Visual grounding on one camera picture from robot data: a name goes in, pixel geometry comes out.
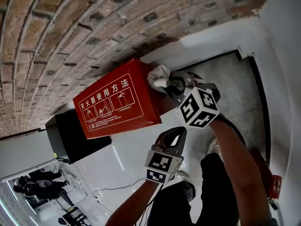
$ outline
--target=concrete floor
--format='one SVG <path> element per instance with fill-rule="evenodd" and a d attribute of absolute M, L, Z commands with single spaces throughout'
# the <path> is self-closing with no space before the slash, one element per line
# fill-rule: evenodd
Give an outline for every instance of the concrete floor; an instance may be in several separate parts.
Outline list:
<path fill-rule="evenodd" d="M 229 54 L 192 67 L 189 71 L 199 74 L 207 82 L 216 83 L 222 96 L 218 102 L 221 113 L 238 127 L 248 147 L 256 146 L 264 155 L 265 131 L 261 101 L 249 62 L 239 62 L 234 54 Z M 95 201 L 92 192 L 96 191 L 95 195 L 99 195 L 98 189 L 123 187 L 144 178 L 146 156 L 157 136 L 167 129 L 181 126 L 174 111 L 164 114 L 162 122 L 160 125 L 113 135 L 113 145 L 73 165 L 62 165 L 65 170 L 83 180 L 88 197 L 78 207 L 86 213 L 93 225 L 104 225 L 112 212 L 139 188 L 143 180 L 128 188 L 103 191 L 99 200 L 102 205 Z M 190 203 L 193 222 L 197 221 L 202 209 L 200 161 L 212 139 L 210 129 L 189 129 L 187 133 L 182 170 L 189 173 L 198 191 L 197 197 Z"/>

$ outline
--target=white cloth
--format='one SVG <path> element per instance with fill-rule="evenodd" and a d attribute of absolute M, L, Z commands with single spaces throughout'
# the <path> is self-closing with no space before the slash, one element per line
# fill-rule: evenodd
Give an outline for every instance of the white cloth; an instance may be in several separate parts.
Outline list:
<path fill-rule="evenodd" d="M 166 66 L 159 65 L 148 73 L 147 82 L 153 89 L 165 93 L 163 88 L 167 88 L 169 85 L 170 72 L 171 70 Z"/>

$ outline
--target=floor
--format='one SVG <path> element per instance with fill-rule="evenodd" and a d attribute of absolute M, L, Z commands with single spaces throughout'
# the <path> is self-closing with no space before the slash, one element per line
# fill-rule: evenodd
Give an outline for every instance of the floor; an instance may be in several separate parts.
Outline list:
<path fill-rule="evenodd" d="M 249 62 L 238 61 L 234 54 L 228 54 L 192 67 L 189 71 L 199 74 L 207 82 L 216 83 L 222 96 L 218 102 L 221 113 L 238 127 L 248 147 L 256 146 L 265 155 L 261 102 Z M 174 111 L 169 111 L 162 116 L 162 124 L 113 135 L 112 145 L 73 165 L 62 165 L 64 170 L 82 179 L 88 197 L 78 207 L 86 213 L 93 225 L 103 226 L 112 212 L 139 188 L 143 180 L 124 189 L 103 189 L 132 185 L 144 178 L 144 163 L 151 145 L 161 132 L 176 126 L 181 126 L 181 123 Z M 200 161 L 212 139 L 210 129 L 189 129 L 187 133 L 182 170 L 189 173 L 198 191 L 197 197 L 190 203 L 193 222 L 197 221 L 202 209 Z"/>

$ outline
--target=red box on floor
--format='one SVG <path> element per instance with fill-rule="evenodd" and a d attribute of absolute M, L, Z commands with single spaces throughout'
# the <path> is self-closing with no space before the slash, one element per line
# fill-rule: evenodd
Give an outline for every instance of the red box on floor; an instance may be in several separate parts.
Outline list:
<path fill-rule="evenodd" d="M 146 77 L 153 68 L 132 59 L 73 99 L 87 139 L 161 123 L 160 115 L 176 105 L 148 85 Z"/>

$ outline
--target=instruction diagram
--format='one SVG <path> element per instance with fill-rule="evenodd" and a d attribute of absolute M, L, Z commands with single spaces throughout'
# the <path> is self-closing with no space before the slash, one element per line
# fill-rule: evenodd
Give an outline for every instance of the instruction diagram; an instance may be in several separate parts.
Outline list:
<path fill-rule="evenodd" d="M 83 114 L 84 114 L 85 120 L 87 122 L 98 117 L 97 114 L 96 114 L 94 106 L 90 106 L 86 110 L 83 110 Z"/>
<path fill-rule="evenodd" d="M 100 102 L 96 103 L 94 106 L 99 116 L 103 116 L 113 112 L 112 104 L 109 98 L 105 98 L 104 100 L 101 100 Z"/>
<path fill-rule="evenodd" d="M 110 99 L 115 111 L 135 103 L 131 88 L 126 88 L 110 96 Z"/>

